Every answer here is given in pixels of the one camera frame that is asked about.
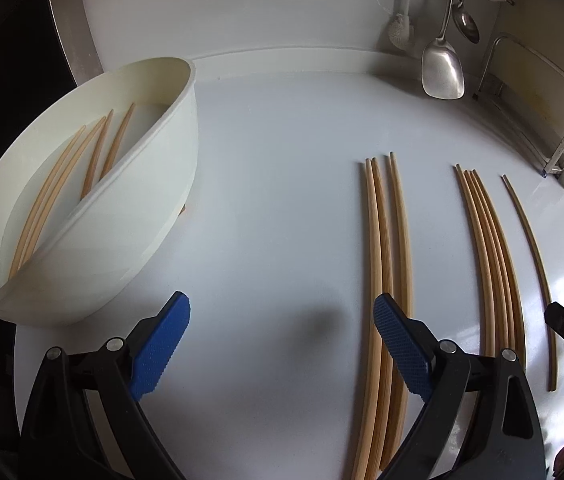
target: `white plastic container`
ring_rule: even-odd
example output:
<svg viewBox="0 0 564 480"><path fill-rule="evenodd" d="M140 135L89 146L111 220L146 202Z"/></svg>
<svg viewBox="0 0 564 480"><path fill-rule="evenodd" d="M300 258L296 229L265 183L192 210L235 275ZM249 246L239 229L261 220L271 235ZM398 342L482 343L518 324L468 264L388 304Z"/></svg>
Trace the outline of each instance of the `white plastic container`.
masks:
<svg viewBox="0 0 564 480"><path fill-rule="evenodd" d="M37 250L9 280L25 219L64 147L82 124L94 124L113 109L108 139L131 103L136 110L115 166L80 201L94 142L89 145L62 188ZM107 150L105 145L101 159ZM33 326L70 324L104 306L164 240L187 199L197 162L194 67L184 60L134 62L54 103L0 160L0 318Z"/></svg>

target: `metal screw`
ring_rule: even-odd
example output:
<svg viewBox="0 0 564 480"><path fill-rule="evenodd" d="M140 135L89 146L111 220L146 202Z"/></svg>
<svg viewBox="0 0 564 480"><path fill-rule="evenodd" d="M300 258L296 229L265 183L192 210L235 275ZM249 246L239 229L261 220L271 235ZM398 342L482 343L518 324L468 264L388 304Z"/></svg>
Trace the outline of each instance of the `metal screw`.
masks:
<svg viewBox="0 0 564 480"><path fill-rule="evenodd" d="M107 341L107 350L109 352L117 352L124 346L124 341L122 341L119 337L114 337L113 339L109 339Z"/></svg>
<svg viewBox="0 0 564 480"><path fill-rule="evenodd" d="M440 350L447 354L454 354L457 351L457 346L453 341L444 339L444 341L440 341Z"/></svg>
<svg viewBox="0 0 564 480"><path fill-rule="evenodd" d="M46 358L51 359L52 361L54 359L59 358L61 353L62 350L59 347L53 346L46 351Z"/></svg>
<svg viewBox="0 0 564 480"><path fill-rule="evenodd" d="M504 357L507 361L511 361L511 362L515 361L518 358L516 353L510 348L505 348L502 351L502 357Z"/></svg>

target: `textured blue rubber pad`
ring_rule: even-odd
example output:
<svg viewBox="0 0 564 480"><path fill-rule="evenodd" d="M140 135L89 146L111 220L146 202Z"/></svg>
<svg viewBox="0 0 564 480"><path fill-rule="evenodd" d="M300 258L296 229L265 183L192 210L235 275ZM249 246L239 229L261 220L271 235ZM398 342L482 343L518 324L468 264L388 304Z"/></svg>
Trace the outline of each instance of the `textured blue rubber pad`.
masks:
<svg viewBox="0 0 564 480"><path fill-rule="evenodd" d="M384 296L378 296L373 319L409 391L428 402L433 393L430 363L405 326L406 318L397 314Z"/></svg>
<svg viewBox="0 0 564 480"><path fill-rule="evenodd" d="M137 353L129 384L131 396L135 400L140 400L144 394L155 390L162 372L188 326L190 314L188 298L180 294Z"/></svg>

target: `metal spoon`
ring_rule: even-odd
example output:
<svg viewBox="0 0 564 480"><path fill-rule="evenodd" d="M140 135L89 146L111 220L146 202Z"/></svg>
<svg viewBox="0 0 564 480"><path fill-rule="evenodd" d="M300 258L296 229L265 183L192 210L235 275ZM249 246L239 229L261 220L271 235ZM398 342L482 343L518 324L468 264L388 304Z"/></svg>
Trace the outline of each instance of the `metal spoon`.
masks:
<svg viewBox="0 0 564 480"><path fill-rule="evenodd" d="M478 43L480 41L480 31L471 15L464 10L464 0L457 1L451 10L451 14L453 15L453 21L456 24L457 30L471 43Z"/></svg>
<svg viewBox="0 0 564 480"><path fill-rule="evenodd" d="M456 51L444 38L453 0L448 0L440 35L422 53L422 87L437 99L459 99L464 95L464 74Z"/></svg>

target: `wooden chopstick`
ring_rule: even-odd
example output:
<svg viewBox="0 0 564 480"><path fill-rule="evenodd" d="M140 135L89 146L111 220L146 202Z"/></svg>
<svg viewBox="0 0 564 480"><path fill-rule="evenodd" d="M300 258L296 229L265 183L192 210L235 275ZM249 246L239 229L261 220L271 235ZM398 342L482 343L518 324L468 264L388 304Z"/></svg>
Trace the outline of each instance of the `wooden chopstick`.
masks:
<svg viewBox="0 0 564 480"><path fill-rule="evenodd" d="M91 161L89 162L89 169L84 177L84 184L82 185L82 193L80 194L80 199L83 199L88 195L89 191L93 187L93 180L95 178L95 170L100 160L100 152L102 150L102 144L104 144L104 139L107 137L108 126L111 124L111 119L113 117L113 110L111 110L107 115L107 120L102 127L100 134L98 135L98 140L95 143L95 148L93 153L91 153Z"/></svg>
<svg viewBox="0 0 564 480"><path fill-rule="evenodd" d="M478 211L478 218L482 226L482 233L485 235L487 257L489 261L489 269L491 270L491 282L494 291L494 307L495 307L495 339L497 349L502 350L508 348L508 323L507 323L507 306L504 300L504 280L502 279L502 272L498 261L498 254L495 247L495 227L489 224L485 206L480 198L478 192L478 185L475 175L469 171L464 172L464 177L469 185L471 194L473 195L473 202L475 203Z"/></svg>
<svg viewBox="0 0 564 480"><path fill-rule="evenodd" d="M400 253L400 281L397 303L400 305L406 317L413 317L413 280L411 269L411 245L409 242L409 227L404 206L404 195L402 193L402 183L398 171L398 163L395 153L389 154L389 171L393 184L393 200L395 203L396 225L398 231L398 250ZM389 420L386 429L384 447L382 449L382 460L380 469L384 470L402 441L404 431L404 419L406 417L408 393L406 384L400 375L397 366L393 367L393 377L391 381L391 403L389 406Z"/></svg>
<svg viewBox="0 0 564 480"><path fill-rule="evenodd" d="M520 218L520 223L524 228L524 234L526 235L526 240L531 248L533 254L533 260L536 263L537 277L540 280L540 290L542 291L542 301L544 302L544 308L546 308L551 303L551 289L549 288L549 281L546 279L546 271L544 270L544 264L542 263L542 256L540 256L540 249L537 246L536 237L531 229L531 224L528 221L522 203L518 198L513 186L508 180L506 175L502 175L502 180L504 185L508 190L508 194L513 200L516 211L518 212L518 217ZM554 392L557 389L558 383L558 360L557 360L557 342L555 339L555 332L549 327L547 329L548 343L549 343L549 381L548 390Z"/></svg>
<svg viewBox="0 0 564 480"><path fill-rule="evenodd" d="M128 126L128 122L131 119L131 114L133 110L136 108L135 103L131 103L130 107L128 108L126 115L124 115L124 119L120 123L120 127L116 132L116 136L113 138L113 142L111 143L111 147L108 149L107 158L104 161L104 166L102 166L102 172L100 173L100 180L104 178L104 176L113 168L113 163L116 160L116 155L118 154L118 149L120 148L120 142L122 141L122 137L124 137L124 132L126 131L126 127Z"/></svg>
<svg viewBox="0 0 564 480"><path fill-rule="evenodd" d="M33 229L33 232L31 233L30 241L28 242L27 250L24 253L22 265L28 261L28 259L33 254L33 251L35 251L36 245L38 244L38 239L40 238L40 233L42 232L42 228L44 227L44 223L46 222L46 218L48 217L48 214L50 213L53 204L56 202L57 196L60 193L62 186L66 182L66 179L69 178L72 169L75 167L78 160L80 160L80 156L91 142L91 139L95 136L95 133L100 129L102 124L104 124L105 120L106 118L102 117L97 122L97 124L95 124L93 129L89 132L89 135L87 135L84 138L84 140L80 143L78 149L75 150L75 153L73 153L73 155L71 156L66 167L62 170L60 177L58 178L56 184L53 186L51 195L49 195L48 200L46 200L46 203L44 204L44 208L40 213L40 217L36 221L35 228Z"/></svg>
<svg viewBox="0 0 564 480"><path fill-rule="evenodd" d="M46 192L48 191L53 179L56 177L58 171L60 171L60 167L64 163L64 160L69 155L71 150L73 149L73 145L77 142L78 138L82 135L82 132L85 130L86 126L82 125L80 129L73 134L70 142L66 145L65 149L62 150L60 157L57 159L56 163L51 168L50 173L46 176L40 191L38 192L38 196L36 197L31 210L28 212L27 220L24 223L24 227L22 228L22 232L20 234L20 239L18 240L18 245L15 249L15 253L13 255L13 260L11 262L11 269L9 269L9 278L12 278L18 269L22 266L22 253L24 252L26 242L28 239L28 234L33 227L33 222L40 210L40 206L42 205L42 201L46 196Z"/></svg>
<svg viewBox="0 0 564 480"><path fill-rule="evenodd" d="M382 181L382 174L377 159L371 160L373 179L376 188L377 210L380 228L380 255L382 262L382 291L393 294L393 264L391 258L391 243L388 215L386 211L386 191ZM393 375L393 358L386 345L382 343L382 359L380 362L380 385L377 397L376 421L374 424L373 438L366 467L366 480L376 480L380 469L382 450L389 418L389 405L391 399L391 384Z"/></svg>
<svg viewBox="0 0 564 480"><path fill-rule="evenodd" d="M510 300L510 306L512 309L511 316L509 319L513 322L514 331L514 350L518 354L518 359L520 360L520 365L524 369L526 367L526 336L524 333L524 314L522 312L522 300L520 298L520 289L518 288L518 279L516 277L516 271L513 267L513 259L511 259L511 253L508 250L507 239L504 235L504 230L502 229L502 224L498 218L498 214L495 211L495 206L489 196L486 186L482 183L482 179L477 171L473 170L473 174L477 180L478 186L484 195L487 203L487 209L493 219L495 225L495 231L498 235L498 240L500 242L500 247L502 248L502 255L504 257L504 265L506 277L508 279L508 299Z"/></svg>
<svg viewBox="0 0 564 480"><path fill-rule="evenodd" d="M469 213L471 221L473 239L475 241L476 251L478 253L478 264L480 267L480 282L482 285L482 309L484 314L484 321L482 328L482 353L488 357L495 357L495 307L493 303L493 288L491 282L491 270L489 269L489 259L486 250L486 242L484 241L484 234L480 227L480 219L478 212L466 181L462 168L459 164L456 165L456 174L462 189L464 202Z"/></svg>
<svg viewBox="0 0 564 480"><path fill-rule="evenodd" d="M370 291L371 306L376 297L382 293L382 250L380 248L380 225L377 211L376 186L373 180L371 161L365 161L366 194L368 200L369 253L370 253ZM366 388L362 408L362 423L356 461L353 468L353 480L364 480L373 440L376 422L377 397L380 385L380 368L382 362L382 338L380 337L370 313L368 332L368 355L366 369Z"/></svg>

